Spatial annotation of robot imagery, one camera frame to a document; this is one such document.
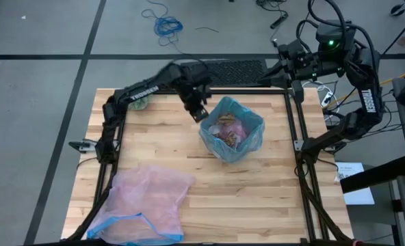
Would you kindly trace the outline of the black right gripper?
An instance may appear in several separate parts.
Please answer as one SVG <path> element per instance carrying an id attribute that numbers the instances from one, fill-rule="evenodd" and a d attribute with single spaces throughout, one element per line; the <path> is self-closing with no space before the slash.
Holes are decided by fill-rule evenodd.
<path id="1" fill-rule="evenodd" d="M 279 62 L 281 66 L 269 69 L 257 79 L 257 83 L 264 86 L 290 89 L 295 103 L 304 101 L 304 89 L 301 81 L 316 80 L 324 76 L 322 62 L 317 55 L 308 52 L 299 40 L 278 46 Z"/>

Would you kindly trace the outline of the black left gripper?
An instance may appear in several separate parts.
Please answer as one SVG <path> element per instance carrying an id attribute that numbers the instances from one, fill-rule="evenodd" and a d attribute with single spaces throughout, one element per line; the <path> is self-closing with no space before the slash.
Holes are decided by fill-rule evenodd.
<path id="1" fill-rule="evenodd" d="M 194 121 L 200 122 L 209 115 L 203 107 L 207 104 L 207 99 L 211 98 L 209 84 L 212 80 L 209 69 L 204 64 L 194 66 L 180 64 L 179 71 L 180 79 L 174 88 L 185 108 L 190 108 L 190 115 Z"/>

